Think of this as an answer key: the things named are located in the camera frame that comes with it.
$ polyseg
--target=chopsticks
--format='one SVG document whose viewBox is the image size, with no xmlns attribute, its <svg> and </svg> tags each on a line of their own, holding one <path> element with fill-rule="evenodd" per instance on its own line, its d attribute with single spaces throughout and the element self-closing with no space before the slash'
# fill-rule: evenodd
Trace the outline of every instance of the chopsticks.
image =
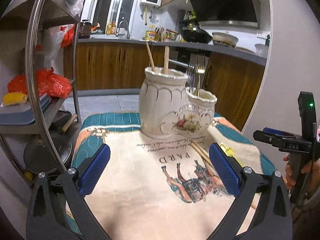
<svg viewBox="0 0 320 240">
<path fill-rule="evenodd" d="M 165 46 L 164 49 L 164 68 L 163 68 L 163 73 L 168 74 L 168 69 L 169 69 L 169 46 Z"/>
<path fill-rule="evenodd" d="M 210 167 L 212 167 L 214 169 L 214 167 L 213 167 L 213 165 L 212 165 L 212 163 L 210 161 L 210 158 L 208 156 L 208 153 L 203 148 L 201 148 L 194 140 L 190 140 L 190 142 L 191 142 L 191 147 L 194 150 L 196 150 L 196 152 L 209 164 Z M 251 203 L 250 206 L 254 210 L 257 209 L 257 206 L 255 204 L 253 204 L 253 203 Z"/>
<path fill-rule="evenodd" d="M 148 41 L 146 42 L 146 45 L 147 45 L 147 51 L 148 51 L 149 59 L 150 59 L 150 62 L 151 62 L 151 69 L 152 69 L 153 72 L 156 72 L 155 64 L 153 63 L 152 54 L 151 54 L 151 51 L 150 51 L 150 48 L 149 48 Z"/>
</svg>

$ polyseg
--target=orange plastic bag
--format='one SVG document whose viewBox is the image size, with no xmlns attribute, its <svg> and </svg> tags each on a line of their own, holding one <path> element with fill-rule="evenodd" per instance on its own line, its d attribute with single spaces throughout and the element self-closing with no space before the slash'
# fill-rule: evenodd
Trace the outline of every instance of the orange plastic bag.
<svg viewBox="0 0 320 240">
<path fill-rule="evenodd" d="M 75 26 L 73 25 L 73 27 L 70 30 L 68 30 L 67 33 L 64 35 L 61 46 L 60 46 L 61 48 L 64 48 L 72 43 L 74 32 L 75 32 Z"/>
<path fill-rule="evenodd" d="M 55 74 L 54 69 L 49 71 L 45 69 L 36 71 L 36 82 L 39 96 L 48 94 L 52 97 L 67 98 L 72 91 L 69 80 L 65 77 Z M 8 92 L 21 92 L 28 94 L 26 76 L 21 74 L 14 77 L 7 85 Z"/>
<path fill-rule="evenodd" d="M 47 72 L 46 93 L 52 97 L 67 98 L 72 91 L 70 81 L 65 77 L 55 74 L 53 71 L 52 67 Z"/>
</svg>

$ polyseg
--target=white ceramic pot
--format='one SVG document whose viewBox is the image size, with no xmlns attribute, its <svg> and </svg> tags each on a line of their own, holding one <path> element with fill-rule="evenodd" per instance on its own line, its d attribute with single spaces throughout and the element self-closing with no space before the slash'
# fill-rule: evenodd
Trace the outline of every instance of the white ceramic pot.
<svg viewBox="0 0 320 240">
<path fill-rule="evenodd" d="M 188 138 L 197 138 L 204 133 L 212 123 L 214 106 L 217 98 L 212 93 L 200 89 L 199 98 L 186 88 L 189 103 L 179 111 L 169 112 L 161 123 L 161 130 L 166 133 L 179 133 Z"/>
<path fill-rule="evenodd" d="M 214 45 L 225 47 L 235 47 L 239 39 L 227 33 L 212 33 L 212 42 Z"/>
<path fill-rule="evenodd" d="M 264 58 L 268 57 L 269 46 L 263 45 L 263 44 L 255 44 L 255 47 L 257 51 L 256 54 L 259 57 L 264 57 Z"/>
<path fill-rule="evenodd" d="M 155 139 L 168 138 L 172 130 L 161 130 L 163 118 L 169 113 L 179 111 L 188 104 L 185 84 L 188 76 L 183 72 L 169 69 L 168 75 L 161 74 L 163 68 L 145 68 L 146 78 L 139 96 L 139 115 L 141 131 Z"/>
</svg>

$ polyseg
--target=range hood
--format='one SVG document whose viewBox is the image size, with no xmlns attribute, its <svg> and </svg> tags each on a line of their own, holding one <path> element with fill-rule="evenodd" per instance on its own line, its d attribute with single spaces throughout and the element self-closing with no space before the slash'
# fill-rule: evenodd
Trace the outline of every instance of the range hood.
<svg viewBox="0 0 320 240">
<path fill-rule="evenodd" d="M 190 0 L 198 22 L 258 28 L 252 0 Z"/>
</svg>

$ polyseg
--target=silver fork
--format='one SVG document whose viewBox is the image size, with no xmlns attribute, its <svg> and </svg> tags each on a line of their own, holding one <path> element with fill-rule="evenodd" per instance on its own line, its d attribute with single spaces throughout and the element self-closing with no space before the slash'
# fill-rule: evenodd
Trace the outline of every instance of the silver fork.
<svg viewBox="0 0 320 240">
<path fill-rule="evenodd" d="M 195 64 L 193 64 L 192 62 L 189 62 L 186 74 L 188 75 L 187 83 L 188 83 L 188 85 L 190 87 L 190 93 L 191 94 L 192 94 L 192 89 L 193 89 L 193 87 L 195 85 L 195 69 L 196 69 Z"/>
<path fill-rule="evenodd" d="M 201 76 L 205 73 L 207 66 L 205 64 L 205 56 L 204 54 L 198 54 L 197 55 L 197 68 L 196 68 L 196 73 L 198 74 L 198 85 L 196 91 L 193 93 L 194 95 L 197 95 L 199 97 L 200 93 L 200 80 Z"/>
</svg>

